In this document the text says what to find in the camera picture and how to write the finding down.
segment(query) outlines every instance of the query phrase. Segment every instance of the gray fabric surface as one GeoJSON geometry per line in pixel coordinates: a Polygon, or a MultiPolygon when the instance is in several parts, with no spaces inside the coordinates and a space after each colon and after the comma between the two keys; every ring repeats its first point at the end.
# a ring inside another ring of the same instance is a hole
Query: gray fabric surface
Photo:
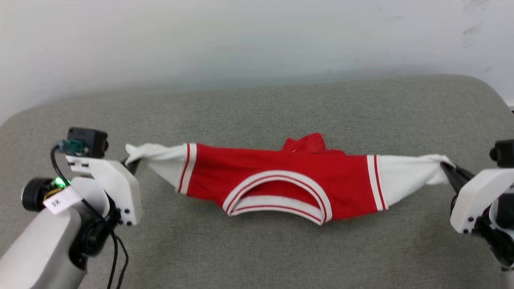
{"type": "MultiPolygon", "coordinates": [[[[346,153],[446,154],[478,172],[494,165],[488,152],[495,140],[514,138],[513,124],[491,87],[462,76],[105,97],[32,109],[0,128],[0,254],[34,217],[20,204],[21,188],[35,176],[53,176],[50,146],[71,126],[107,131],[110,159],[126,157],[126,143],[280,149],[287,137],[320,132],[327,147],[346,153]]],[[[145,215],[139,226],[117,229],[130,253],[123,288],[500,287],[485,241],[450,226],[449,186],[319,227],[277,212],[229,218],[213,203],[174,193],[150,170],[137,177],[145,215]]],[[[89,261],[81,288],[105,287],[111,260],[108,243],[89,261]]]]}

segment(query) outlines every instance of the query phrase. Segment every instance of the cloth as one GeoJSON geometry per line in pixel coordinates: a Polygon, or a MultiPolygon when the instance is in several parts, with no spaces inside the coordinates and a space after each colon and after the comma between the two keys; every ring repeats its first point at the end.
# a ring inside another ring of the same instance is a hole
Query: cloth
{"type": "Polygon", "coordinates": [[[126,146],[187,196],[213,200],[227,215],[273,210],[319,225],[386,210],[425,184],[448,182],[445,156],[346,155],[326,150],[321,134],[287,139],[282,151],[185,143],[126,146]]]}

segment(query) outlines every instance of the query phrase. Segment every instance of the sleeve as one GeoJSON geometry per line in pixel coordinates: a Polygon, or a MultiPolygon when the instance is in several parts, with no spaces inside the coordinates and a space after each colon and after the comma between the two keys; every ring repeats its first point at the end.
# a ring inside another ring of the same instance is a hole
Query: sleeve
{"type": "Polygon", "coordinates": [[[442,155],[378,156],[378,174],[385,209],[424,185],[448,184],[440,164],[454,164],[442,155]]]}
{"type": "Polygon", "coordinates": [[[141,159],[145,165],[172,184],[177,191],[187,191],[187,188],[184,190],[181,184],[187,176],[191,177],[196,156],[195,144],[185,143],[169,148],[154,143],[145,143],[139,147],[127,144],[125,148],[129,154],[125,161],[126,165],[141,159]]]}

